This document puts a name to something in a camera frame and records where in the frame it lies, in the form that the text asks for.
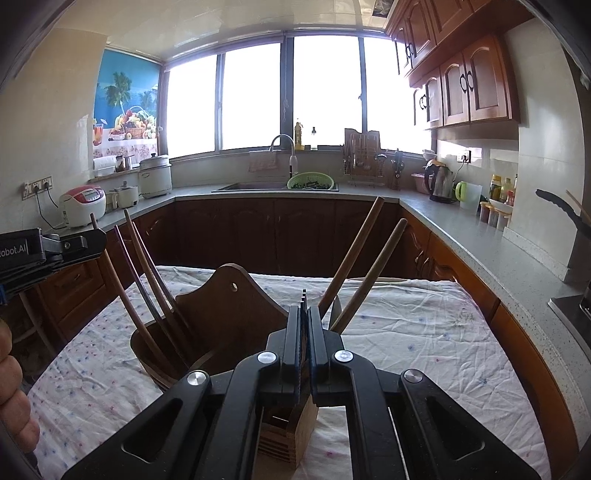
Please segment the person left hand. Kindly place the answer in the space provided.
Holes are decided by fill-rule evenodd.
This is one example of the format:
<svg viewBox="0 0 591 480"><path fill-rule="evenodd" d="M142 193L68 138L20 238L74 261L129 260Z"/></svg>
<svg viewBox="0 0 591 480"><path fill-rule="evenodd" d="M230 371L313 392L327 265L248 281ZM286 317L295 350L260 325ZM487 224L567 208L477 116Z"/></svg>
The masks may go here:
<svg viewBox="0 0 591 480"><path fill-rule="evenodd" d="M25 453L35 450L40 428L31 416L31 405L21 390L22 369L11 355L12 333L4 320L0 332L0 405L1 421L19 449Z"/></svg>

